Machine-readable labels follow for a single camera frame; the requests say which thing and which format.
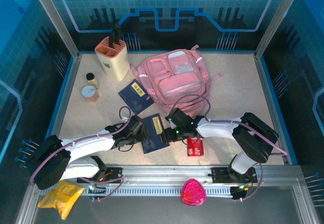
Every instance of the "beige table surface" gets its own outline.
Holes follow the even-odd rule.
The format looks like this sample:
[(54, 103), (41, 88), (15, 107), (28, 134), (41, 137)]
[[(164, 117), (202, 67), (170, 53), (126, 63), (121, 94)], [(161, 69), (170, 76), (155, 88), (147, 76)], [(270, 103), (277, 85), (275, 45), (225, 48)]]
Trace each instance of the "beige table surface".
[[(139, 65), (145, 58), (152, 55), (129, 54), (128, 56), (131, 63)], [(219, 72), (225, 73), (222, 79), (212, 84), (212, 109), (209, 112), (209, 117), (231, 119), (241, 117), (245, 112), (252, 112), (272, 127), (253, 55), (209, 53), (202, 54), (202, 56), (206, 61), (210, 75)], [(99, 99), (95, 103), (86, 102), (80, 93), (82, 88), (87, 85), (86, 74), (89, 72), (94, 73), (100, 83)], [(134, 78), (131, 71), (122, 81), (108, 78), (95, 54), (83, 54), (59, 138), (86, 136), (96, 133), (108, 125), (119, 123), (118, 110), (126, 104), (118, 92)], [(166, 116), (155, 104), (139, 116), (144, 118), (155, 113), (160, 113), (162, 119)], [(165, 128), (170, 127), (165, 120), (163, 123)], [(114, 149), (99, 152), (97, 155), (106, 164), (227, 165), (234, 155), (241, 151), (241, 148), (234, 140), (207, 138), (204, 139), (204, 150), (204, 156), (188, 157), (186, 145), (182, 142), (175, 142), (167, 148), (143, 154), (142, 145), (137, 143), (129, 152), (120, 152), (118, 149)], [(280, 156), (270, 156), (267, 164), (282, 165), (283, 161)]]

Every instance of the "yellow pouch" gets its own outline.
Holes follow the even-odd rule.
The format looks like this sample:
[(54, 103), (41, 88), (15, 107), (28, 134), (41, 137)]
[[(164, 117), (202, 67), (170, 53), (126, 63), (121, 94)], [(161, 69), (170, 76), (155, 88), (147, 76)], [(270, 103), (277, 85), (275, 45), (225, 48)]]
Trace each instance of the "yellow pouch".
[(83, 190), (85, 190), (84, 187), (63, 180), (58, 183), (56, 189), (50, 191), (40, 201), (38, 207), (58, 209), (62, 220), (65, 220)]

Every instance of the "pink backpack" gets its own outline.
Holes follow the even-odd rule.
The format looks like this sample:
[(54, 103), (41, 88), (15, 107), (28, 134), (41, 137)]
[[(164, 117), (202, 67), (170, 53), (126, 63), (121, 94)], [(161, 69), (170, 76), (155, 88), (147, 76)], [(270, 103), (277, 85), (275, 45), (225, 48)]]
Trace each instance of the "pink backpack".
[[(132, 72), (150, 97), (167, 113), (183, 95), (209, 97), (211, 78), (197, 48), (198, 46), (194, 46), (191, 50), (175, 50), (147, 58), (137, 70), (131, 64)], [(186, 97), (176, 107), (195, 117), (203, 111), (206, 104), (202, 98)]]

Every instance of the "jar lid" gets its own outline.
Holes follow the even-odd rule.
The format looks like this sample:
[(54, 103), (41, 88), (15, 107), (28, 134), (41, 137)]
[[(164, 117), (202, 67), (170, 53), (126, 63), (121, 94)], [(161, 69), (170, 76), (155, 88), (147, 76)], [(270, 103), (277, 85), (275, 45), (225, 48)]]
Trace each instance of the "jar lid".
[(81, 94), (83, 97), (85, 98), (90, 98), (92, 97), (94, 94), (96, 93), (96, 89), (94, 86), (85, 86), (82, 91)]
[(86, 77), (87, 77), (87, 80), (88, 81), (91, 81), (91, 80), (93, 80), (93, 79), (95, 79), (95, 76), (94, 76), (94, 74), (93, 73), (88, 73), (87, 75), (86, 75)]

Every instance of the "blue passport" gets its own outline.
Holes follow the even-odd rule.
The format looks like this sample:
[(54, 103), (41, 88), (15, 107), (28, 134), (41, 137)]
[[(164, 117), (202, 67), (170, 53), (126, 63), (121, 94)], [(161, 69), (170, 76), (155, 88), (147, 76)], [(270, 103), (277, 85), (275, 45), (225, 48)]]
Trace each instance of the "blue passport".
[(142, 141), (144, 154), (168, 147), (169, 143), (163, 143), (160, 134), (163, 132), (163, 124), (159, 114), (154, 114), (143, 119), (149, 138)]
[(154, 103), (153, 99), (147, 99), (149, 94), (136, 79), (118, 94), (135, 114), (141, 113)]

